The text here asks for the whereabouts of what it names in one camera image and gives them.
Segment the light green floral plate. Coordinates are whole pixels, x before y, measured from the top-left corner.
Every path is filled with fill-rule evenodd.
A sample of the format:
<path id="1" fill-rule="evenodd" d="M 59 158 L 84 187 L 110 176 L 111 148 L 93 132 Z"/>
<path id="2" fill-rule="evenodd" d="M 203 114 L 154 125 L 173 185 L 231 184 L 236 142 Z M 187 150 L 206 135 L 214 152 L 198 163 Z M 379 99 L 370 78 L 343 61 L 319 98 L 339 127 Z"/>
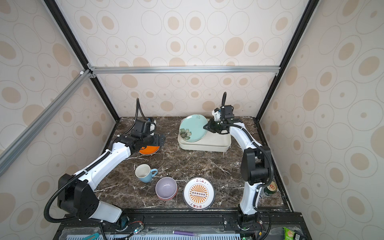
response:
<path id="1" fill-rule="evenodd" d="M 179 128 L 180 137 L 186 142 L 197 142 L 206 134 L 204 126 L 208 120 L 203 115 L 191 115 L 182 120 Z"/>

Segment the orange sunburst patterned plate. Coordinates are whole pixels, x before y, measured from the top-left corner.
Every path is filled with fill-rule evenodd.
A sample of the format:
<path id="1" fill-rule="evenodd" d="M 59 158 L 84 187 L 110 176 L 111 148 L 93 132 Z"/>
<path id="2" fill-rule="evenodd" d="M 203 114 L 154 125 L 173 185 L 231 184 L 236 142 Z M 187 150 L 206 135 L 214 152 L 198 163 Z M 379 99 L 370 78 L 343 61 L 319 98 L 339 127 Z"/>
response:
<path id="1" fill-rule="evenodd" d="M 214 186 L 204 178 L 192 178 L 184 186 L 183 199 L 186 205 L 197 211 L 211 207 L 215 201 Z"/>

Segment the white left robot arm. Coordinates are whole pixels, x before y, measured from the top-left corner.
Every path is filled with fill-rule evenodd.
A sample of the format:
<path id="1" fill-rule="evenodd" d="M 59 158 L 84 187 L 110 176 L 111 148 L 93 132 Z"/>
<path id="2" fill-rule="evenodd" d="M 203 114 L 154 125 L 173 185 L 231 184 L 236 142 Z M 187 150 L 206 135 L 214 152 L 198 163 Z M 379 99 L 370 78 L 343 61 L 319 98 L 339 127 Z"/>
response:
<path id="1" fill-rule="evenodd" d="M 95 161 L 73 175 L 64 174 L 58 181 L 58 190 L 50 197 L 44 218 L 50 223 L 70 220 L 95 220 L 114 224 L 123 230 L 129 217 L 115 205 L 98 199 L 94 190 L 122 161 L 145 147 L 162 147 L 165 135 L 150 134 L 143 138 L 120 135 Z"/>

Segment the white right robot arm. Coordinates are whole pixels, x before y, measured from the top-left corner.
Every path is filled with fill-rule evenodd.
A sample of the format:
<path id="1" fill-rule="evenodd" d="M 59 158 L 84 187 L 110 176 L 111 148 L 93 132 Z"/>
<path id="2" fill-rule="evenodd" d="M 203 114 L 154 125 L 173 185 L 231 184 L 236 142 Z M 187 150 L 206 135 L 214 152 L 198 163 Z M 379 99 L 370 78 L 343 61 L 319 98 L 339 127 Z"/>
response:
<path id="1" fill-rule="evenodd" d="M 203 129 L 221 135 L 230 134 L 243 150 L 240 172 L 245 187 L 240 210 L 244 216 L 257 213 L 261 192 L 272 183 L 274 177 L 271 150 L 257 142 L 239 119 L 210 119 Z"/>

